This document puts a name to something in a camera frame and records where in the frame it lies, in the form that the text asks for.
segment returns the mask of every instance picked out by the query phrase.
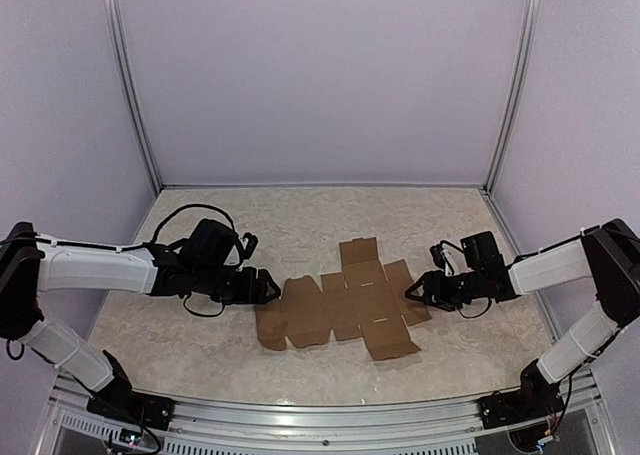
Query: enclosure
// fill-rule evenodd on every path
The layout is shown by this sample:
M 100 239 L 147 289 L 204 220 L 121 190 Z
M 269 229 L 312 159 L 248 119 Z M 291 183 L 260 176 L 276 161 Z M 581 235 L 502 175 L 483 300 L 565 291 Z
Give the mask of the enclosure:
M 5 233 L 29 220 L 61 239 L 137 243 L 209 203 L 257 235 L 250 264 L 282 286 L 320 284 L 341 269 L 339 244 L 362 237 L 416 280 L 443 239 L 492 231 L 510 263 L 614 218 L 640 230 L 639 0 L 0 7 Z M 210 216 L 181 214 L 161 241 Z M 383 361 L 333 335 L 269 350 L 252 307 L 199 319 L 177 297 L 97 290 L 38 303 L 136 389 L 179 401 L 162 453 L 483 455 L 517 452 L 506 428 L 482 428 L 475 400 L 518 386 L 595 293 L 582 280 L 472 320 L 430 309 L 407 329 L 420 351 Z M 544 453 L 637 453 L 639 326 L 578 372 Z M 31 351 L 0 373 L 2 453 L 104 453 L 121 429 Z

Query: marble-patterned surface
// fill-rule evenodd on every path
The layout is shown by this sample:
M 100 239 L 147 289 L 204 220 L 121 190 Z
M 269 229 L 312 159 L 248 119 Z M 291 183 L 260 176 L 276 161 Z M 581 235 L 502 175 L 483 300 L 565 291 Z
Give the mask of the marble-patterned surface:
M 412 275 L 434 269 L 429 247 L 498 228 L 476 190 L 429 188 L 255 188 L 164 191 L 140 234 L 185 203 L 227 210 L 237 230 L 259 238 L 251 265 L 276 282 L 340 269 L 338 242 L 378 237 L 380 258 L 405 258 Z M 187 236 L 202 217 L 188 210 L 167 225 L 161 242 Z M 497 236 L 503 253 L 508 249 Z M 463 267 L 463 260 L 458 260 Z M 484 308 L 478 301 L 466 313 Z M 202 295 L 194 309 L 217 311 Z M 268 404 L 376 404 L 469 395 L 518 384 L 522 368 L 549 346 L 533 298 L 495 305 L 482 318 L 431 311 L 410 328 L 420 353 L 374 362 L 362 340 L 285 352 L 256 339 L 251 307 L 227 307 L 218 319 L 198 319 L 181 300 L 112 292 L 91 342 L 115 355 L 134 386 L 169 395 Z

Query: cardboard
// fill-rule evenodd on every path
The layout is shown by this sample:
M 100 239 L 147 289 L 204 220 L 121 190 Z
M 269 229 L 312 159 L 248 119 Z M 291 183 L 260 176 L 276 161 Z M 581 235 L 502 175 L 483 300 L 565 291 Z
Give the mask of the cardboard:
M 427 308 L 407 300 L 413 280 L 404 260 L 382 266 L 375 238 L 340 243 L 341 273 L 320 276 L 322 291 L 310 276 L 288 279 L 282 297 L 256 306 L 258 340 L 271 350 L 285 350 L 336 340 L 364 338 L 374 360 L 420 351 L 407 326 L 429 320 Z

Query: white wall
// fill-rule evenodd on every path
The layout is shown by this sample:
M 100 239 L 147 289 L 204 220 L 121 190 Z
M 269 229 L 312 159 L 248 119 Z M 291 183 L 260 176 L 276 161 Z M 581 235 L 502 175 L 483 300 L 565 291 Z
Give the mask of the white wall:
M 19 220 L 59 237 L 126 243 L 152 202 L 102 0 L 0 0 L 0 237 Z M 86 335 L 103 293 L 47 294 Z M 0 453 L 27 454 L 54 370 L 0 354 Z
M 484 182 L 525 0 L 120 0 L 167 184 Z
M 639 0 L 542 0 L 496 199 L 522 248 L 623 218 L 640 234 Z M 549 291 L 566 330 L 591 283 Z M 593 364 L 623 455 L 640 446 L 640 322 Z

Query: robotic arm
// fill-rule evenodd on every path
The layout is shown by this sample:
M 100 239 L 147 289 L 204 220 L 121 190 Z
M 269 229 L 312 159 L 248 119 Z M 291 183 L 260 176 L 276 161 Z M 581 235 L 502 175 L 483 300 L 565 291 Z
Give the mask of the robotic arm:
M 127 421 L 140 420 L 144 413 L 146 425 L 153 428 L 167 428 L 173 401 L 132 391 L 118 361 L 45 316 L 37 294 L 89 288 L 178 295 L 185 308 L 192 292 L 207 294 L 223 307 L 265 304 L 280 296 L 268 271 L 244 266 L 258 239 L 250 233 L 239 237 L 214 220 L 201 220 L 189 238 L 170 245 L 152 241 L 114 247 L 58 240 L 36 234 L 27 222 L 16 224 L 0 243 L 0 337 L 7 344 L 21 342 L 71 374 L 94 394 L 89 411 Z
M 558 411 L 560 382 L 593 361 L 640 317 L 640 240 L 622 220 L 519 256 L 510 266 L 505 266 L 491 232 L 465 238 L 461 244 L 459 250 L 471 271 L 454 275 L 443 244 L 436 245 L 431 253 L 441 270 L 425 273 L 407 290 L 407 298 L 452 311 L 477 298 L 499 303 L 582 278 L 593 278 L 597 289 L 587 313 L 522 371 L 519 390 L 478 401 L 485 428 Z

